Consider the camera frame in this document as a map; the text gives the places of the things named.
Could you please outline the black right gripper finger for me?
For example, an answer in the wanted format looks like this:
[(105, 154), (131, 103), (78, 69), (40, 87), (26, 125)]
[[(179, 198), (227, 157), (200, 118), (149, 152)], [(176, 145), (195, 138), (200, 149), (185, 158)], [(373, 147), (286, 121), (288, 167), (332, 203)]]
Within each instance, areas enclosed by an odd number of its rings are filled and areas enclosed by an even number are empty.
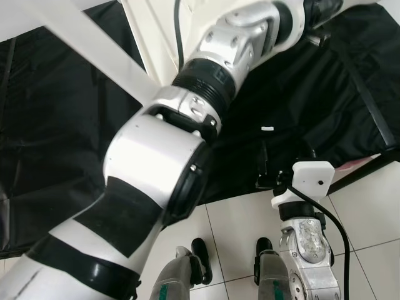
[(266, 144), (266, 141), (260, 141), (258, 148), (258, 182), (269, 182), (268, 162), (268, 144)]

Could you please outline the white plastic table leg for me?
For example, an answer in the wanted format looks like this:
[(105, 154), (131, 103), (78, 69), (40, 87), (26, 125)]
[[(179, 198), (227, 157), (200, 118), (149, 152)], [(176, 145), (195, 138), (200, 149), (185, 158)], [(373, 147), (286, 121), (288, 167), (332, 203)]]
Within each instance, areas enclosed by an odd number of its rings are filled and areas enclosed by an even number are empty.
[(71, 0), (11, 0), (86, 58), (143, 106), (159, 86), (144, 69)]

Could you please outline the black tablecloth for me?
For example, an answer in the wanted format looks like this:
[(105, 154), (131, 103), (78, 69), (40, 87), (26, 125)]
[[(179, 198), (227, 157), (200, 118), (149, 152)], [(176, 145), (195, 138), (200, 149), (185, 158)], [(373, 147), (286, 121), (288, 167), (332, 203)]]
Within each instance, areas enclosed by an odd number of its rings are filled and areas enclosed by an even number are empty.
[[(258, 148), (270, 173), (315, 153), (335, 168), (398, 138), (399, 27), (377, 4), (326, 23), (254, 69), (224, 117), (200, 204), (256, 193)], [(141, 105), (38, 27), (0, 42), (0, 259), (15, 258), (104, 191), (111, 138)], [(261, 131), (272, 126), (274, 131)]]

